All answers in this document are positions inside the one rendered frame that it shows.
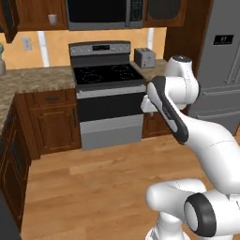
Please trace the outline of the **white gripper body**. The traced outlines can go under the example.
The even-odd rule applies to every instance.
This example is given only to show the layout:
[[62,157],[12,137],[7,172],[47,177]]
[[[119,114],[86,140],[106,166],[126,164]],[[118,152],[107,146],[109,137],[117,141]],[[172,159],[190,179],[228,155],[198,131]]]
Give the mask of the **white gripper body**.
[[158,109],[154,106],[154,104],[150,101],[147,95],[145,95],[142,99],[141,109],[144,113],[156,113]]

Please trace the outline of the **wooden base cabinet run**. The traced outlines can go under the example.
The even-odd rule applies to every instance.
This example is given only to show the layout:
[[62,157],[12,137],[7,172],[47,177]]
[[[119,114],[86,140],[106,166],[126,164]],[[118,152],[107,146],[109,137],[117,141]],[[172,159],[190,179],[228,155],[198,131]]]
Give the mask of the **wooden base cabinet run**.
[[0,135],[0,190],[19,230],[22,229],[25,192],[31,158],[20,119],[11,103]]

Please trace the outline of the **open wooden cabinet door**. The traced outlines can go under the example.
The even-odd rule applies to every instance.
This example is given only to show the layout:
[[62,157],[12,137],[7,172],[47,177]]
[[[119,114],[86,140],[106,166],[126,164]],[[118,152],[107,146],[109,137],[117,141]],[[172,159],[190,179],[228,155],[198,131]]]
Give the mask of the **open wooden cabinet door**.
[[15,38],[19,22],[16,0],[0,0],[0,33],[5,35],[7,43]]

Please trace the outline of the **grey stove with black hob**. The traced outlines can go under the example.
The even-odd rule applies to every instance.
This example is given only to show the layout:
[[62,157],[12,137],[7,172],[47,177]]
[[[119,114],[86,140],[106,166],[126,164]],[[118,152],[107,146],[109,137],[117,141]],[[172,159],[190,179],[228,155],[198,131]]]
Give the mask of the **grey stove with black hob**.
[[136,143],[142,138],[144,76],[129,61],[125,40],[68,45],[82,149]]

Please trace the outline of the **grey toaster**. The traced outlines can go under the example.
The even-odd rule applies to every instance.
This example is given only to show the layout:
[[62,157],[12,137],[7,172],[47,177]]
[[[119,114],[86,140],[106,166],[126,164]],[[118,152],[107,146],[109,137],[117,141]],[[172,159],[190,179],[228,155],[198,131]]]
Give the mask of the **grey toaster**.
[[134,62],[140,68],[153,68],[156,64],[156,54],[148,48],[135,49]]

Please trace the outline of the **tall wooden side panel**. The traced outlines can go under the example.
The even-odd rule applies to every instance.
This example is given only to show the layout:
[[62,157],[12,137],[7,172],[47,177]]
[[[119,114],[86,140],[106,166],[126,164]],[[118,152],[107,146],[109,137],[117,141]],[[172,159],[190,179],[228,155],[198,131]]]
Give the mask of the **tall wooden side panel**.
[[166,61],[173,55],[184,55],[197,65],[212,1],[187,0],[184,25],[167,29],[163,55]]

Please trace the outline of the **grey fridge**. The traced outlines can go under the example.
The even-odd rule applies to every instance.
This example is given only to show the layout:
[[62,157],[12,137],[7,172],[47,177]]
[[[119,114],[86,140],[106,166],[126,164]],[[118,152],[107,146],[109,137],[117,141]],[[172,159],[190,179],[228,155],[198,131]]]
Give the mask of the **grey fridge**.
[[188,115],[232,135],[240,125],[240,0],[214,0],[197,71],[201,93]]

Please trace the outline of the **wooden cupboard door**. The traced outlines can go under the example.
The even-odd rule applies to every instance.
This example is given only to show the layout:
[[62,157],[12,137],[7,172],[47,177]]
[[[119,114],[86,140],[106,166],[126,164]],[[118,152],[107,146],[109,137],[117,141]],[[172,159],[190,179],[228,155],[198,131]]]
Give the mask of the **wooden cupboard door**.
[[64,105],[51,108],[39,108],[30,111],[32,126],[41,155],[68,151],[80,147],[80,131],[73,125],[72,108]]

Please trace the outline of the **wooden drawer front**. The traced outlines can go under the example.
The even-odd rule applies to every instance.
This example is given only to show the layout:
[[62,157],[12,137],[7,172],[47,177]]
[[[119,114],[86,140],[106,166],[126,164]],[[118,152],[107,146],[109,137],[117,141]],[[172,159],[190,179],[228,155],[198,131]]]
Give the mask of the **wooden drawer front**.
[[50,106],[54,104],[67,103],[68,98],[65,90],[37,92],[33,94],[35,106]]

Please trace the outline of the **grey black microwave oven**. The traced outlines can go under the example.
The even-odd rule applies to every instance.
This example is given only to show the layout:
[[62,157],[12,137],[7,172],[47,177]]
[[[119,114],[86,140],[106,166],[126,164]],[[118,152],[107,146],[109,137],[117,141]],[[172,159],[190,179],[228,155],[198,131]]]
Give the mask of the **grey black microwave oven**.
[[143,27],[143,0],[66,0],[71,31]]

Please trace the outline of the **wooden wall cabinet glass door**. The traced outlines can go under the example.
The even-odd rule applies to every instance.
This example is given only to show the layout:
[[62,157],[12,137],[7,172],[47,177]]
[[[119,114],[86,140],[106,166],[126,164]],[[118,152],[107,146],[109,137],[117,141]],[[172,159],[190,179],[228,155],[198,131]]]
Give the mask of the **wooden wall cabinet glass door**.
[[185,21],[188,0],[144,0],[143,27],[178,27]]

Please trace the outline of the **grey wall socket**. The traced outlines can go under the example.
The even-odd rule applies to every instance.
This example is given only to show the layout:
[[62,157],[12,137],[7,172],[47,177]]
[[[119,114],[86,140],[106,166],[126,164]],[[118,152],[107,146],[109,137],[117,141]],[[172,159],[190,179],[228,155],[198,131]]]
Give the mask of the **grey wall socket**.
[[23,44],[23,48],[26,51],[31,51],[32,50],[32,43],[31,43],[31,38],[30,37],[23,37],[22,38],[22,44]]

